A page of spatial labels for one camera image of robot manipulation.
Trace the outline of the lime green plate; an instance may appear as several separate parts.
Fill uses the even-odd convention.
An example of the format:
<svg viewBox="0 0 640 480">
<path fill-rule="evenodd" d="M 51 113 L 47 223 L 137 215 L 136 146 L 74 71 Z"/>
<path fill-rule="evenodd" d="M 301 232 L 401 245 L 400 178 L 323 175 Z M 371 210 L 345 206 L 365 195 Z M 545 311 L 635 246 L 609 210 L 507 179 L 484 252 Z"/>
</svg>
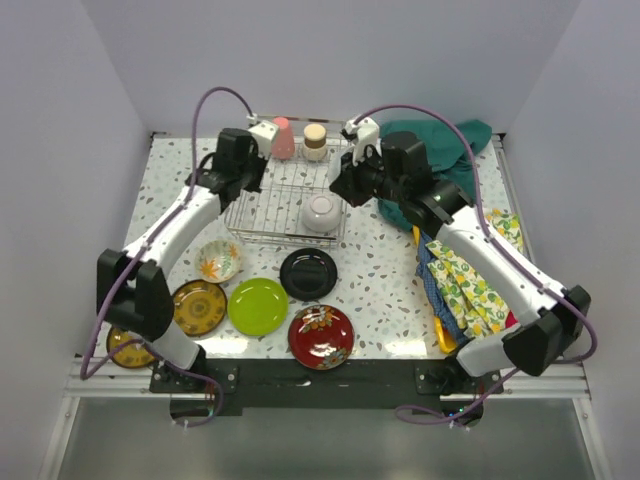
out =
<svg viewBox="0 0 640 480">
<path fill-rule="evenodd" d="M 288 296 L 278 282 L 252 278 L 234 289 L 228 314 L 240 333 L 260 337 L 280 328 L 288 315 L 288 305 Z"/>
</svg>

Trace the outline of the white speckled bowl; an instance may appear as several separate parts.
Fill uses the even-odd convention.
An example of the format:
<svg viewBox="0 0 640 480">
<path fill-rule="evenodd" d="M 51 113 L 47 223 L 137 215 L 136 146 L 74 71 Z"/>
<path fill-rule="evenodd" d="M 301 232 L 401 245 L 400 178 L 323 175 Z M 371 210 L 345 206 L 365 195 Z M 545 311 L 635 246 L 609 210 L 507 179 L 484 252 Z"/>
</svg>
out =
<svg viewBox="0 0 640 480">
<path fill-rule="evenodd" d="M 342 217 L 340 200 L 331 193 L 310 196 L 302 209 L 302 222 L 317 233 L 329 233 L 340 223 Z"/>
</svg>

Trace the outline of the black plate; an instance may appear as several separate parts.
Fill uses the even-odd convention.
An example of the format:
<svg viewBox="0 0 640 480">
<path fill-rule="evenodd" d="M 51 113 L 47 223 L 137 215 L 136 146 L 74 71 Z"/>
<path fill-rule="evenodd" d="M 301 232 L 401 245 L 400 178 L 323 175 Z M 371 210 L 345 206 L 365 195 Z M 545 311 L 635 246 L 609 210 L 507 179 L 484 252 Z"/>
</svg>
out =
<svg viewBox="0 0 640 480">
<path fill-rule="evenodd" d="M 327 296 L 338 280 L 333 258 L 316 248 L 302 248 L 282 262 L 279 280 L 286 293 L 301 301 L 315 301 Z"/>
</svg>

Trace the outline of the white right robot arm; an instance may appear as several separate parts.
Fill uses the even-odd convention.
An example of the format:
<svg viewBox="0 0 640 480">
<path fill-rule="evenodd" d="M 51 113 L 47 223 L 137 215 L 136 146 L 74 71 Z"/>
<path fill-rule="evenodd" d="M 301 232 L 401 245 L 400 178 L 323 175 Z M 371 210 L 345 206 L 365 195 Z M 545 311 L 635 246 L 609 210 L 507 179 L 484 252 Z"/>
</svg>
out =
<svg viewBox="0 0 640 480">
<path fill-rule="evenodd" d="M 331 192 L 353 207 L 372 198 L 397 203 L 408 221 L 466 260 L 514 314 L 515 326 L 457 351 L 445 369 L 452 390 L 469 392 L 482 375 L 510 366 L 539 376 L 581 335 L 591 305 L 587 291 L 538 270 L 487 224 L 464 191 L 436 179 L 414 134 L 396 132 L 379 147 L 344 149 L 331 158 L 327 178 Z"/>
</svg>

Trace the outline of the steel cup beige sleeve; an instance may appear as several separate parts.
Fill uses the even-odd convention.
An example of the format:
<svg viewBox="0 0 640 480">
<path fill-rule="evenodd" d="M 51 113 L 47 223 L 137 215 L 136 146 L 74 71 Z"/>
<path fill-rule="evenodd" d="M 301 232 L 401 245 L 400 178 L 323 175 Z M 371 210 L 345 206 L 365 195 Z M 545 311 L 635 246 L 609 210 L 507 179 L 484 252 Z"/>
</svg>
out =
<svg viewBox="0 0 640 480">
<path fill-rule="evenodd" d="M 326 129 L 318 123 L 304 128 L 304 141 L 301 145 L 303 157 L 312 162 L 322 161 L 327 154 Z"/>
</svg>

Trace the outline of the white floral bowl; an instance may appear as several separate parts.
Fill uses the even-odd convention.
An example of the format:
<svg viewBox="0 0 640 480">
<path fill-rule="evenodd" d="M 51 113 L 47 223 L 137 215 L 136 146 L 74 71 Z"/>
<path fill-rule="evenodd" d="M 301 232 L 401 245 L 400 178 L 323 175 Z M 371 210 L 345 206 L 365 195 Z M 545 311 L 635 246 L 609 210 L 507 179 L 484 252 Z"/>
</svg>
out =
<svg viewBox="0 0 640 480">
<path fill-rule="evenodd" d="M 240 245 L 226 239 L 205 244 L 195 256 L 195 269 L 199 277 L 214 284 L 229 281 L 240 272 L 242 263 Z"/>
</svg>

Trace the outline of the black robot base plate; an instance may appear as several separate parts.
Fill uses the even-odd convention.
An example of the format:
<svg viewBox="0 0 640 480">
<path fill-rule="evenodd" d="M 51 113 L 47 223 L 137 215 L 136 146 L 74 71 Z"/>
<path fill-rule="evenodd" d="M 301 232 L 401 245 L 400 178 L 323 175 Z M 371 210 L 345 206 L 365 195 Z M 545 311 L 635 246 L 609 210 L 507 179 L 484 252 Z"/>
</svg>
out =
<svg viewBox="0 0 640 480">
<path fill-rule="evenodd" d="M 348 360 L 313 370 L 293 359 L 209 359 L 207 375 L 221 386 L 221 416 L 246 409 L 383 409 L 414 404 L 432 410 L 441 399 L 485 393 L 497 371 L 464 377 L 448 360 Z"/>
</svg>

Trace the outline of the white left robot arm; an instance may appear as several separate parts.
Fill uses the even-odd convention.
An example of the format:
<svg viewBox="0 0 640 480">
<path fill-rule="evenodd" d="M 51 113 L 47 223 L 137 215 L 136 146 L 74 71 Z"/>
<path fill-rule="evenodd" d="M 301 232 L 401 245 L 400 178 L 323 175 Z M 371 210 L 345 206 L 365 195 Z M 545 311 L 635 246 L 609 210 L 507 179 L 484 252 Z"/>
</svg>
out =
<svg viewBox="0 0 640 480">
<path fill-rule="evenodd" d="M 223 129 L 214 152 L 196 163 L 156 223 L 125 249 L 107 249 L 98 258 L 97 321 L 142 339 L 173 368 L 171 378 L 185 392 L 205 385 L 206 355 L 174 321 L 167 277 L 192 241 L 242 192 L 259 191 L 276 134 L 266 123 Z"/>
</svg>

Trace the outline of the red floral plate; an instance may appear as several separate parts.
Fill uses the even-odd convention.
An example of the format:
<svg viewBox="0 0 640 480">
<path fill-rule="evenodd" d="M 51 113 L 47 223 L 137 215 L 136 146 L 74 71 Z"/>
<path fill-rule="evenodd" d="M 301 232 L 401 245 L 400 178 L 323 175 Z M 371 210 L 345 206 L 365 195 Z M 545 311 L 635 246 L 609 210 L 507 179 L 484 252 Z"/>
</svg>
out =
<svg viewBox="0 0 640 480">
<path fill-rule="evenodd" d="M 354 343 L 354 328 L 348 316 L 326 304 L 300 310 L 288 329 L 293 357 L 313 370 L 331 370 L 342 365 L 351 355 Z"/>
</svg>

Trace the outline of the metal wire dish rack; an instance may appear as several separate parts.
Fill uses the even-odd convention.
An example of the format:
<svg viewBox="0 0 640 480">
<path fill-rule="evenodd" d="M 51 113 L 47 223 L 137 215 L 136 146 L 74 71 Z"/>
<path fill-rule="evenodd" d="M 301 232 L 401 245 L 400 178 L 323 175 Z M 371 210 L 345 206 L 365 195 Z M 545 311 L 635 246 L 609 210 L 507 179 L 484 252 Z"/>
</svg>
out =
<svg viewBox="0 0 640 480">
<path fill-rule="evenodd" d="M 340 223 L 326 233 L 315 232 L 303 223 L 303 209 L 315 194 L 329 192 L 327 172 L 330 160 L 347 146 L 340 131 L 343 122 L 318 117 L 291 117 L 295 155 L 289 160 L 269 160 L 259 193 L 243 192 L 228 207 L 224 224 L 231 234 L 245 243 L 330 248 L 340 243 L 345 233 L 349 206 L 342 199 Z M 302 153 L 304 128 L 320 124 L 326 129 L 327 152 L 319 161 L 309 161 Z"/>
</svg>

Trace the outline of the pink plastic cup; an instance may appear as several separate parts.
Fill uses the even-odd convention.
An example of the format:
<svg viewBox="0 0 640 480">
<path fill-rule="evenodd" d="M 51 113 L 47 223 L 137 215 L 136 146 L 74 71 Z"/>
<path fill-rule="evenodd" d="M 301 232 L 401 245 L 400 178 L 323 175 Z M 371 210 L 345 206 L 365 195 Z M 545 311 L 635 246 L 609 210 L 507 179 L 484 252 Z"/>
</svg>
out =
<svg viewBox="0 0 640 480">
<path fill-rule="evenodd" d="M 276 117 L 273 123 L 279 127 L 271 148 L 271 154 L 279 160 L 289 160 L 295 154 L 295 141 L 290 121 L 285 117 Z"/>
</svg>

